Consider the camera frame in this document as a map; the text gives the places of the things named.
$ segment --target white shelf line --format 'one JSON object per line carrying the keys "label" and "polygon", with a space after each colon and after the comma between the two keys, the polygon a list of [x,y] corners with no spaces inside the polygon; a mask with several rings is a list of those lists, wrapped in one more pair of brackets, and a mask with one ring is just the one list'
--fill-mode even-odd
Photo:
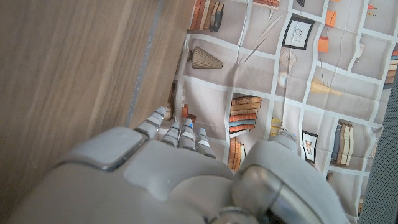
{"label": "white shelf line", "polygon": [[[186,62],[188,55],[189,55],[189,43],[190,41],[190,35],[187,35],[185,37],[184,45],[183,45],[183,53],[181,56],[181,62]],[[181,102],[182,102],[182,93],[183,93],[183,87],[184,87],[184,80],[183,80],[183,73],[185,71],[185,67],[187,66],[187,63],[181,63],[180,68],[178,70],[178,82],[177,82],[177,87],[176,87],[176,94],[175,94],[175,120],[178,121],[178,118],[181,118]]]}
{"label": "white shelf line", "polygon": [[380,87],[377,90],[376,99],[374,100],[374,108],[373,108],[373,112],[372,112],[371,118],[370,118],[370,121],[373,121],[373,122],[376,118],[377,112],[379,111],[379,101],[380,101],[380,98],[381,98],[381,95],[383,92],[383,85],[384,85],[384,82],[386,81],[388,69],[390,66],[390,55],[392,55],[392,51],[394,50],[395,46],[396,46],[395,44],[390,44],[389,50],[387,51],[387,54],[386,54],[386,58],[384,59],[384,69],[382,70],[383,76],[381,78]]}
{"label": "white shelf line", "polygon": [[352,216],[352,215],[350,215],[350,214],[348,214],[348,213],[344,213],[344,214],[346,215],[346,217],[347,217],[348,219],[351,219],[351,220],[354,220],[354,221],[356,221],[357,219],[359,219],[358,216]]}
{"label": "white shelf line", "polygon": [[[244,47],[239,47],[236,44],[232,44],[232,43],[229,43],[229,42],[227,42],[225,40],[221,40],[219,38],[212,37],[212,36],[209,36],[209,35],[206,35],[206,34],[187,34],[187,35],[189,35],[191,39],[198,39],[198,40],[204,40],[204,41],[207,41],[207,42],[211,42],[213,44],[225,47],[225,48],[233,50],[235,52],[241,52],[241,53],[248,54],[248,55],[252,53],[252,50],[250,50],[250,49],[247,49],[247,48],[244,48]],[[261,52],[261,51],[258,51],[258,50],[255,51],[253,53],[253,55],[258,56],[258,57],[273,59],[273,60],[276,58],[276,56],[273,55],[273,54]]]}
{"label": "white shelf line", "polygon": [[362,34],[366,34],[371,37],[382,39],[382,40],[388,41],[390,43],[396,42],[396,37],[393,37],[391,35],[383,34],[383,33],[380,33],[380,32],[374,31],[374,30],[369,30],[367,28],[362,28],[361,30],[362,30]]}
{"label": "white shelf line", "polygon": [[355,60],[359,56],[359,51],[361,48],[360,42],[361,42],[361,37],[362,37],[362,27],[363,27],[363,24],[365,23],[366,12],[368,11],[368,9],[367,9],[368,4],[369,4],[369,0],[364,0],[363,4],[361,5],[362,6],[362,14],[361,14],[361,19],[359,21],[359,26],[358,26],[358,30],[357,30],[358,35],[356,36],[356,39],[355,39],[355,53],[354,53],[353,59],[351,60],[351,62],[348,65],[348,71],[352,71]]}
{"label": "white shelf line", "polygon": [[313,112],[316,112],[316,113],[320,113],[320,114],[324,114],[324,115],[327,115],[327,116],[331,116],[331,117],[334,117],[334,118],[343,119],[343,120],[346,120],[346,121],[349,121],[349,122],[354,122],[354,123],[362,124],[362,125],[365,125],[365,126],[370,126],[372,128],[381,128],[382,127],[381,124],[376,124],[376,123],[373,123],[373,122],[370,122],[370,121],[366,121],[366,120],[363,120],[363,119],[360,119],[360,118],[354,118],[354,117],[351,117],[351,116],[348,116],[348,115],[339,114],[339,113],[336,113],[336,112],[333,112],[333,111],[327,111],[327,110],[324,110],[324,109],[317,108],[315,106],[310,106],[310,105],[303,105],[303,106],[305,107],[306,110],[310,110],[310,111],[313,111]]}
{"label": "white shelf line", "polygon": [[229,145],[231,144],[231,139],[229,138],[229,112],[231,111],[231,102],[232,102],[233,94],[234,94],[233,89],[228,88],[226,104],[225,104],[225,115],[224,115],[226,145],[224,148],[223,162],[225,164],[228,163]]}
{"label": "white shelf line", "polygon": [[343,168],[343,167],[338,167],[334,165],[329,165],[328,170],[333,171],[333,172],[339,172],[341,174],[349,174],[349,175],[357,175],[357,176],[362,176],[362,171],[360,170],[352,170],[348,168]]}
{"label": "white shelf line", "polygon": [[239,38],[238,46],[241,47],[246,36],[246,32],[248,31],[248,27],[250,25],[250,17],[251,17],[251,8],[253,5],[253,0],[248,0],[246,3],[246,13],[244,15],[243,29],[241,36]]}
{"label": "white shelf line", "polygon": [[328,11],[329,2],[330,2],[330,0],[324,0],[323,9],[322,9],[322,21],[321,21],[321,23],[322,23],[323,21],[326,22],[326,13],[327,13],[327,11]]}
{"label": "white shelf line", "polygon": [[340,75],[344,75],[346,77],[355,78],[355,79],[366,81],[366,82],[373,83],[373,84],[376,84],[376,85],[382,85],[383,84],[382,80],[378,80],[377,78],[367,77],[367,76],[364,76],[364,75],[359,75],[359,74],[356,74],[356,73],[353,73],[353,72],[349,72],[349,71],[346,71],[346,70],[341,69],[339,67],[336,67],[334,65],[330,65],[328,63],[325,63],[325,62],[321,63],[320,61],[317,61],[317,66],[322,67],[322,68],[327,69],[327,70],[332,71],[332,72],[336,72],[336,73],[338,73]]}
{"label": "white shelf line", "polygon": [[[292,17],[292,13],[288,12],[286,15],[286,19],[284,22],[284,25],[282,27],[282,30],[286,30],[289,22],[290,22],[290,18]],[[276,52],[277,54],[280,55],[280,50],[282,48],[282,42],[283,42],[283,36],[284,36],[284,32],[281,32],[279,35],[279,39],[278,39],[278,44],[277,44],[277,48],[276,48]],[[278,79],[278,74],[279,74],[279,57],[275,58],[275,63],[274,63],[274,76],[272,77],[272,85],[271,85],[271,96],[275,96],[276,93],[276,88],[277,88],[277,79]],[[274,112],[274,103],[275,103],[275,98],[274,97],[270,97],[269,98],[269,106],[268,106],[268,113],[267,113],[267,122],[266,122],[266,131],[264,134],[264,139],[263,140],[268,140],[269,138],[269,133],[271,131],[271,119],[272,119],[272,114]]]}
{"label": "white shelf line", "polygon": [[300,139],[300,145],[303,144],[303,137],[301,135],[302,129],[303,129],[303,120],[304,120],[304,113],[305,113],[305,109],[306,107],[306,103],[307,103],[307,99],[308,96],[310,94],[310,89],[311,89],[311,84],[309,80],[312,80],[314,74],[315,74],[315,68],[317,67],[317,61],[318,61],[318,39],[319,36],[321,36],[321,32],[322,29],[325,25],[324,24],[320,24],[317,30],[317,33],[315,34],[314,37],[314,42],[313,42],[313,46],[312,46],[312,65],[311,65],[311,70],[310,70],[310,75],[308,76],[308,81],[307,81],[307,86],[305,89],[305,93],[304,93],[304,99],[303,99],[303,106],[300,107],[300,117],[299,117],[299,121],[298,121],[298,135],[299,135],[299,139]]}
{"label": "white shelf line", "polygon": [[207,140],[209,140],[209,142],[217,143],[217,144],[222,145],[222,146],[226,145],[226,141],[225,140],[216,139],[216,138],[212,138],[212,137],[207,137]]}
{"label": "white shelf line", "polygon": [[215,84],[215,83],[212,83],[212,82],[204,81],[204,80],[201,80],[199,78],[191,77],[191,76],[188,76],[188,75],[184,75],[183,79],[186,82],[193,82],[193,83],[196,83],[196,84],[199,84],[199,85],[204,85],[204,86],[206,86],[208,88],[212,88],[214,90],[219,90],[219,91],[228,91],[230,88],[232,88],[232,87],[223,86],[223,85]]}
{"label": "white shelf line", "polygon": [[[188,82],[194,82],[194,83],[197,83],[197,84],[200,84],[200,85],[205,85],[205,86],[207,86],[209,88],[220,90],[220,91],[229,91],[229,89],[232,89],[232,87],[217,85],[217,84],[214,84],[214,83],[211,83],[211,82],[207,82],[207,81],[201,80],[199,78],[190,77],[190,76],[186,76],[186,75],[183,76],[183,79],[185,81],[188,81]],[[291,100],[289,98],[284,98],[283,96],[276,96],[276,95],[272,95],[272,94],[269,94],[269,93],[261,93],[261,92],[258,92],[258,91],[245,90],[245,89],[241,89],[241,88],[234,88],[234,92],[242,93],[242,94],[245,94],[245,95],[255,95],[255,96],[259,96],[261,98],[268,99],[270,101],[271,101],[271,98],[272,98],[273,100],[278,101],[278,102],[287,103],[289,105],[296,106],[296,107],[299,107],[299,108],[304,108],[304,109],[312,111],[312,112],[316,112],[316,113],[319,113],[319,114],[325,114],[327,116],[343,119],[343,120],[346,120],[346,121],[349,121],[349,122],[354,122],[354,123],[362,124],[362,125],[365,125],[365,126],[370,126],[372,128],[381,128],[382,127],[381,124],[373,123],[373,122],[370,122],[370,121],[366,121],[366,120],[363,120],[363,119],[360,119],[360,118],[351,117],[351,116],[344,115],[344,114],[339,114],[339,113],[333,112],[333,111],[327,111],[327,110],[324,110],[324,109],[321,109],[321,108],[317,108],[316,106],[306,105],[304,103],[301,103],[301,102],[298,102],[298,101],[295,101],[295,100]]]}

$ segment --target orange book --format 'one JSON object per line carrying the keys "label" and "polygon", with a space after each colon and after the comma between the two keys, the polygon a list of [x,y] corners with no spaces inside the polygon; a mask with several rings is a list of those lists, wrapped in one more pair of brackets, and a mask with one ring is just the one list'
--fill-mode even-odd
{"label": "orange book", "polygon": [[198,20],[197,20],[197,23],[195,24],[195,30],[199,30],[199,28],[200,28],[200,23],[201,23],[201,19],[203,17],[203,12],[205,11],[205,3],[206,3],[206,0],[200,0],[200,8],[199,8]]}
{"label": "orange book", "polygon": [[231,111],[248,110],[248,109],[259,109],[260,107],[261,107],[260,103],[246,103],[246,104],[243,104],[243,105],[231,106]]}
{"label": "orange book", "polygon": [[241,143],[235,143],[235,158],[234,158],[234,165],[232,166],[232,170],[236,169],[236,164],[238,164],[238,157],[239,157],[239,148],[241,147]]}
{"label": "orange book", "polygon": [[241,149],[241,143],[239,143],[239,149],[238,149],[238,159],[236,160],[236,166],[235,166],[235,171],[239,170],[239,167],[241,166],[241,158],[242,158],[242,149]]}
{"label": "orange book", "polygon": [[241,114],[229,117],[229,122],[241,121],[246,119],[257,119],[257,114]]}
{"label": "orange book", "polygon": [[231,142],[229,143],[228,167],[230,169],[232,169],[235,158],[235,139],[236,138],[231,138]]}
{"label": "orange book", "polygon": [[239,111],[231,111],[231,116],[239,115],[239,114],[257,114],[257,109],[249,109],[249,110],[239,110]]}
{"label": "orange book", "polygon": [[394,77],[395,77],[395,76],[393,76],[393,77],[387,77],[387,78],[386,78],[386,81],[384,82],[384,84],[393,83],[393,82],[394,82]]}
{"label": "orange book", "polygon": [[325,25],[334,28],[336,22],[336,12],[327,11]]}
{"label": "orange book", "polygon": [[387,77],[393,77],[395,75],[396,75],[396,71],[391,70],[391,71],[387,72]]}
{"label": "orange book", "polygon": [[246,103],[260,103],[261,102],[261,98],[260,97],[256,97],[256,96],[245,96],[245,97],[239,97],[239,98],[235,98],[232,99],[232,105],[242,105],[242,104],[246,104]]}
{"label": "orange book", "polygon": [[244,124],[244,125],[229,127],[230,132],[240,131],[240,130],[245,130],[245,129],[254,129],[254,124]]}
{"label": "orange book", "polygon": [[329,38],[319,37],[318,51],[328,53],[329,52]]}
{"label": "orange book", "polygon": [[196,3],[195,3],[195,9],[193,11],[193,17],[192,17],[190,30],[193,30],[195,28],[196,23],[197,23],[198,15],[199,15],[199,8],[200,8],[200,1],[201,0],[197,0]]}

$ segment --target shelf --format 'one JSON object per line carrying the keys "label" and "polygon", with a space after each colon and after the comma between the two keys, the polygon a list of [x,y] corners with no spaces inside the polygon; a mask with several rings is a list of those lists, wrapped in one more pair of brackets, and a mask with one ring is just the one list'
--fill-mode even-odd
{"label": "shelf", "polygon": [[[189,105],[188,112],[197,116],[193,124],[193,130],[205,128],[206,133],[211,138],[225,139],[225,105],[227,92],[214,90],[205,85],[192,82],[183,84],[185,101]],[[181,105],[176,105],[176,110],[180,110]]]}
{"label": "shelf", "polygon": [[342,174],[333,172],[331,186],[339,195],[341,205],[345,213],[353,217],[358,216],[358,191],[361,177],[357,175]]}
{"label": "shelf", "polygon": [[365,196],[366,187],[368,186],[369,177],[363,177],[361,186],[361,196]]}
{"label": "shelf", "polygon": [[311,33],[308,38],[307,48],[305,50],[291,49],[284,47],[280,54],[294,54],[297,57],[296,64],[293,67],[285,67],[279,64],[279,72],[286,72],[289,74],[286,88],[277,85],[276,95],[289,98],[298,102],[302,102],[307,89],[307,80],[311,73],[313,48],[317,47],[315,43],[315,36],[320,26],[319,22],[314,23]]}
{"label": "shelf", "polygon": [[[236,97],[242,97],[246,95],[242,95],[239,93],[233,93],[233,98]],[[256,123],[254,125],[254,129],[250,130],[249,133],[243,134],[243,135],[249,135],[249,136],[258,136],[260,140],[264,139],[264,136],[266,135],[266,124],[267,124],[267,116],[268,116],[268,109],[269,109],[269,100],[265,98],[261,98],[261,107],[257,112],[257,119]]]}
{"label": "shelf", "polygon": [[333,30],[346,30],[352,34],[357,34],[363,12],[363,4],[364,1],[330,1],[328,10],[336,12],[336,22]]}
{"label": "shelf", "polygon": [[297,144],[300,144],[300,108],[287,103],[275,101],[272,117],[282,121],[285,129],[296,135]]}
{"label": "shelf", "polygon": [[398,2],[395,0],[369,0],[377,10],[368,10],[376,16],[366,16],[364,28],[387,35],[394,35],[397,22]]}
{"label": "shelf", "polygon": [[334,133],[336,131],[335,118],[305,110],[302,128],[304,131],[318,135],[316,145],[317,152],[333,150],[330,149],[329,146],[330,141],[334,141],[334,139],[330,139],[330,133]]}
{"label": "shelf", "polygon": [[379,109],[374,119],[374,122],[377,124],[382,124],[384,121],[384,115],[386,115],[387,104],[388,104],[388,99],[390,97],[390,93],[391,89],[385,89],[381,93],[381,97],[379,100]]}
{"label": "shelf", "polygon": [[238,53],[226,47],[222,47],[201,39],[190,39],[188,47],[193,50],[196,46],[207,51],[223,63],[222,69],[193,69],[192,62],[187,62],[184,75],[199,78],[201,80],[218,85],[233,86],[236,57]]}
{"label": "shelf", "polygon": [[368,35],[363,35],[360,42],[364,44],[364,50],[359,58],[359,63],[354,63],[352,72],[381,80],[384,74],[386,60],[389,60],[391,57],[390,53],[387,59],[387,54],[391,52],[391,44],[386,40],[377,39]]}
{"label": "shelf", "polygon": [[329,38],[329,52],[318,52],[318,60],[343,70],[348,70],[349,64],[355,54],[355,41],[358,34],[336,27],[329,28],[325,26],[322,29],[321,36]]}
{"label": "shelf", "polygon": [[369,121],[378,85],[320,67],[316,67],[313,77],[324,80],[326,86],[341,91],[343,95],[310,92],[308,105]]}
{"label": "shelf", "polygon": [[271,93],[275,60],[256,55],[249,57],[249,55],[243,53],[239,53],[240,59],[242,61],[239,66],[235,67],[236,72],[231,71],[227,77],[231,81],[234,80],[234,86],[236,88]]}
{"label": "shelf", "polygon": [[321,149],[316,149],[317,150],[317,155],[315,157],[315,165],[319,172],[323,173],[325,170],[325,167],[329,167],[329,162],[327,160],[328,156],[331,155],[331,152],[324,151]]}
{"label": "shelf", "polygon": [[212,140],[212,138],[208,138],[210,149],[214,152],[216,159],[218,161],[223,161],[225,145],[219,144],[218,142]]}
{"label": "shelf", "polygon": [[307,80],[289,75],[286,81],[286,88],[282,88],[277,84],[275,94],[277,96],[286,97],[288,99],[302,102],[305,96],[305,90],[307,88]]}
{"label": "shelf", "polygon": [[237,138],[241,144],[244,144],[244,150],[246,151],[246,155],[249,153],[250,149],[253,147],[253,145],[256,142],[264,140],[263,136],[258,136],[251,132],[246,134],[241,134]]}
{"label": "shelf", "polygon": [[275,10],[272,18],[268,21],[270,10],[268,7],[253,4],[251,9],[248,29],[243,40],[242,46],[246,49],[254,50],[259,43],[257,41],[263,32],[280,16],[283,15],[275,26],[265,35],[267,39],[257,48],[259,52],[265,52],[272,55],[276,54],[277,43],[279,41],[284,22],[287,17],[287,1],[281,1],[279,10]]}
{"label": "shelf", "polygon": [[298,10],[299,12],[322,17],[324,3],[324,1],[320,0],[306,0],[304,7],[301,7],[296,0],[293,0],[293,9]]}
{"label": "shelf", "polygon": [[346,165],[336,165],[334,161],[330,161],[330,165],[328,166],[329,170],[334,172],[339,172],[341,174],[349,174],[349,175],[362,175],[362,164],[364,159],[358,157],[351,157],[351,162],[348,166]]}
{"label": "shelf", "polygon": [[373,159],[366,159],[365,172],[370,172],[373,166]]}
{"label": "shelf", "polygon": [[189,33],[210,35],[237,45],[243,30],[247,4],[227,0],[219,0],[219,2],[224,3],[224,12],[218,32],[210,32],[209,30],[193,30]]}

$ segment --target picture frame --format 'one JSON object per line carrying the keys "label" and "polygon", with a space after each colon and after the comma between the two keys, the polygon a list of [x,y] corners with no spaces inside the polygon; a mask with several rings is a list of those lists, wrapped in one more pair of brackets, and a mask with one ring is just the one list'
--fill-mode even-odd
{"label": "picture frame", "polygon": [[305,50],[315,21],[293,15],[287,25],[283,47]]}
{"label": "picture frame", "polygon": [[307,162],[315,164],[315,158],[317,156],[317,140],[318,135],[310,133],[308,131],[302,131],[303,145],[302,149],[304,151],[304,159]]}

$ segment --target bookshelf print fabric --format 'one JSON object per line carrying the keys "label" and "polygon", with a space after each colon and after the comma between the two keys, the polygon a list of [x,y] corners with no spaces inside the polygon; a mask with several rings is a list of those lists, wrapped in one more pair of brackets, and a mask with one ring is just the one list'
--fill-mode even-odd
{"label": "bookshelf print fabric", "polygon": [[[316,134],[314,166],[325,181],[333,175],[331,186],[347,219],[356,223],[398,64],[398,2],[369,0],[373,8],[363,1],[306,0],[302,7],[296,0],[280,0],[277,8],[259,1],[219,2],[224,5],[217,32],[188,31],[175,77],[176,105],[186,89],[195,125],[224,142],[225,164],[231,134],[249,153],[256,141],[285,129],[296,135],[302,159],[302,131]],[[292,16],[313,21],[305,50],[282,46]],[[296,32],[294,38],[304,38]],[[320,37],[328,40],[327,52],[318,51]],[[192,69],[187,57],[196,46],[223,68]],[[279,74],[287,78],[278,82]],[[248,96],[261,101],[245,101],[251,108],[233,103]],[[181,109],[175,111],[179,117]]]}

